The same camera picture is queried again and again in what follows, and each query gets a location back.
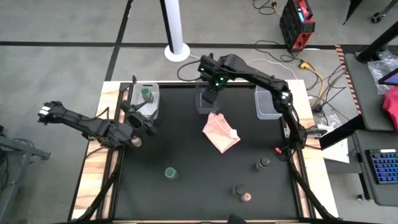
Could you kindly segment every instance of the white pole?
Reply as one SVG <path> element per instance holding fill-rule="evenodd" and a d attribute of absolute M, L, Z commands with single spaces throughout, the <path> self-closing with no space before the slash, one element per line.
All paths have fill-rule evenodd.
<path fill-rule="evenodd" d="M 190 55 L 190 49 L 184 44 L 178 0 L 160 0 L 163 20 L 166 28 L 167 41 L 164 54 L 172 62 L 182 62 Z"/>

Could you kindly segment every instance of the wooden board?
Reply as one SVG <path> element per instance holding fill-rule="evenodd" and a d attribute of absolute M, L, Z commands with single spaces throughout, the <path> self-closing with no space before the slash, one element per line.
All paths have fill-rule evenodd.
<path fill-rule="evenodd" d="M 294 107 L 297 110 L 300 118 L 300 123 L 309 128 L 313 126 L 314 120 L 311 112 L 310 103 L 308 101 L 307 91 L 303 80 L 287 80 L 289 88 L 293 93 Z M 97 114 L 110 108 L 109 117 L 113 118 L 118 100 L 119 86 L 121 82 L 104 82 L 101 91 L 101 98 L 99 99 Z M 123 120 L 123 113 L 120 115 L 120 121 Z M 314 147 L 320 147 L 319 141 L 315 139 L 308 139 L 307 144 Z M 98 142 L 90 142 L 88 146 L 88 153 L 99 148 Z M 317 196 L 319 201 L 325 208 L 334 216 L 338 217 L 335 199 L 331 191 L 329 177 L 326 171 L 325 161 L 323 160 L 322 152 L 318 149 L 306 147 L 303 149 L 303 156 L 305 161 L 305 168 L 307 171 L 310 188 Z M 72 219 L 80 217 L 84 211 L 90 206 L 101 188 L 101 183 L 104 175 L 105 162 L 107 157 L 107 150 L 102 149 L 85 160 L 83 165 L 83 173 L 81 175 L 80 185 L 78 187 L 78 194 L 76 202 L 73 206 Z M 297 154 L 294 156 L 296 167 L 299 167 Z M 108 191 L 105 198 L 103 217 L 108 217 L 110 192 Z M 301 188 L 299 188 L 301 204 L 303 207 L 303 214 L 309 217 L 307 199 Z"/>

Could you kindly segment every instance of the pink napkin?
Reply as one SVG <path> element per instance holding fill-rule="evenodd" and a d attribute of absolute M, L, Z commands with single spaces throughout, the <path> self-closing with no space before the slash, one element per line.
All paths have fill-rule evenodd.
<path fill-rule="evenodd" d="M 221 113 L 215 115 L 210 113 L 207 123 L 203 128 L 203 133 L 206 134 L 208 139 L 213 145 L 224 153 L 241 139 L 238 137 L 236 130 L 232 129 L 231 126 L 226 122 L 224 115 Z"/>

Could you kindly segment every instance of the plastic container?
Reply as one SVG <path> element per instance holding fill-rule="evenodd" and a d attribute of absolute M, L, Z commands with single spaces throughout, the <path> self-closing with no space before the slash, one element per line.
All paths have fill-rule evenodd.
<path fill-rule="evenodd" d="M 154 100 L 151 103 L 146 103 L 142 108 L 138 110 L 138 112 L 142 113 L 145 117 L 149 118 L 152 114 L 159 109 L 159 101 L 160 101 L 160 91 L 159 85 L 156 83 L 136 83 L 132 90 L 131 96 L 131 104 L 139 105 L 144 102 L 144 98 L 142 97 L 141 90 L 143 88 L 147 88 L 152 92 Z M 159 111 L 154 116 L 154 119 L 157 118 Z"/>
<path fill-rule="evenodd" d="M 256 86 L 254 92 L 256 111 L 259 119 L 279 119 L 282 114 L 276 112 L 270 91 Z"/>
<path fill-rule="evenodd" d="M 196 84 L 196 94 L 195 94 L 195 104 L 197 106 L 198 113 L 200 114 L 210 114 L 218 113 L 220 110 L 220 104 L 216 100 L 213 104 L 205 101 L 201 98 L 202 93 L 206 90 L 207 86 Z"/>

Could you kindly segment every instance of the small cylinder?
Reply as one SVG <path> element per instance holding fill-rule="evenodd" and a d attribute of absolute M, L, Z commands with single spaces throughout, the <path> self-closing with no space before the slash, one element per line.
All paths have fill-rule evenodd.
<path fill-rule="evenodd" d="M 168 167 L 164 171 L 164 175 L 169 179 L 169 180 L 175 180 L 178 176 L 177 171 L 173 167 Z"/>
<path fill-rule="evenodd" d="M 147 101 L 149 103 L 152 103 L 154 101 L 154 96 L 148 88 L 143 88 L 141 90 L 141 94 L 144 101 Z"/>
<path fill-rule="evenodd" d="M 256 168 L 261 170 L 261 169 L 269 166 L 270 163 L 271 163 L 271 160 L 269 160 L 268 158 L 262 158 L 256 163 Z"/>
<path fill-rule="evenodd" d="M 245 194 L 240 196 L 240 199 L 241 199 L 242 202 L 248 202 L 248 201 L 251 200 L 251 194 L 245 193 Z"/>
<path fill-rule="evenodd" d="M 244 187 L 243 184 L 238 184 L 237 186 L 234 187 L 232 194 L 240 197 L 246 193 L 246 188 Z"/>

